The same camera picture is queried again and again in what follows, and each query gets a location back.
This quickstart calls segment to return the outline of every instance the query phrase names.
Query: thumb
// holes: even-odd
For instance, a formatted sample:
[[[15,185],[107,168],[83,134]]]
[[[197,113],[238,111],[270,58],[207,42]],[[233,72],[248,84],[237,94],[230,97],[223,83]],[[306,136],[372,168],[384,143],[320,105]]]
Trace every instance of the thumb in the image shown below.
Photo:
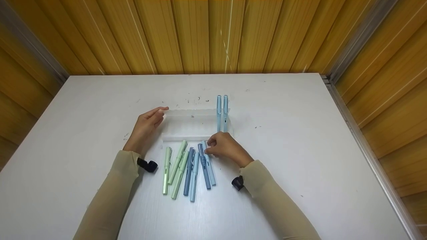
[[[156,124],[158,121],[162,120],[164,116],[164,112],[162,109],[159,109],[159,111],[157,111],[156,113],[154,113],[154,115],[152,115],[149,119],[148,122],[152,125]]]

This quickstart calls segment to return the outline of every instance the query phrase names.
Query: wooden wall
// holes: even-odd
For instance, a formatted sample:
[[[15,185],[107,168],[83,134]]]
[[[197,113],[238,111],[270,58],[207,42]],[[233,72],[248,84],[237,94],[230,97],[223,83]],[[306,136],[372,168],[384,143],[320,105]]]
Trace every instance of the wooden wall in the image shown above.
[[[375,0],[8,0],[71,75],[327,73]]]
[[[0,24],[0,170],[42,115],[59,84]]]
[[[398,1],[336,88],[426,237],[427,1]]]

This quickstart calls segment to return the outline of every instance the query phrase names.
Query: dark blue pen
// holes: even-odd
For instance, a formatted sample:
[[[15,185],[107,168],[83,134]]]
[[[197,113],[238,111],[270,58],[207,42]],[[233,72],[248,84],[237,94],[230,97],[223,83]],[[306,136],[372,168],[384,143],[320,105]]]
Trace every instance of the dark blue pen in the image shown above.
[[[193,170],[194,148],[190,148],[187,160],[187,174],[185,176],[184,196],[188,196],[190,190],[191,171]]]
[[[203,175],[205,176],[206,189],[209,190],[211,188],[211,182],[209,181],[208,168],[206,167],[205,152],[203,151],[203,146],[201,143],[199,143],[197,146],[199,147],[200,162],[203,168]]]

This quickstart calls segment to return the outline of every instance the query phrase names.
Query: metal edge strip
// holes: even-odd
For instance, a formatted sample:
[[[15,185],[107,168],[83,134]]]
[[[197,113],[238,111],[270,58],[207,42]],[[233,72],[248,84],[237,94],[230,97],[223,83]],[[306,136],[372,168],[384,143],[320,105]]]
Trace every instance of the metal edge strip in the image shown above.
[[[350,66],[366,42],[370,39],[378,26],[383,22],[398,0],[377,0],[371,10],[360,24],[353,37],[345,46],[335,64],[330,69],[328,76],[331,83],[335,84]]]
[[[411,215],[403,204],[400,196],[395,191],[395,188],[393,187],[392,183],[384,172],[377,157],[375,156],[374,152],[372,151],[371,147],[363,136],[362,131],[357,126],[356,121],[354,120],[353,116],[351,115],[350,111],[348,110],[335,86],[332,84],[325,85],[330,95],[332,96],[332,99],[334,100],[337,108],[339,109],[344,121],[347,123],[347,126],[350,129],[350,132],[353,135],[357,145],[359,146],[360,151],[363,153],[366,162],[369,164],[372,172],[380,183],[381,188],[387,196],[409,239],[423,240],[424,237],[418,230],[414,220],[412,219]]]
[[[0,24],[2,23],[62,86],[70,75],[21,20],[6,0],[0,0]]]

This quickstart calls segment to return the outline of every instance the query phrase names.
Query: arm sleeve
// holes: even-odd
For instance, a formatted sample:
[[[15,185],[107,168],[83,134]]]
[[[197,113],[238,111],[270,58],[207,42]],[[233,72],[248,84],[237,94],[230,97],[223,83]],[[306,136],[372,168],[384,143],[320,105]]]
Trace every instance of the arm sleeve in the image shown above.
[[[280,237],[292,240],[320,239],[304,213],[260,161],[253,161],[241,168],[240,174],[246,189]]]
[[[119,151],[110,172],[92,199],[74,240],[116,239],[132,184],[138,177],[135,152]]]

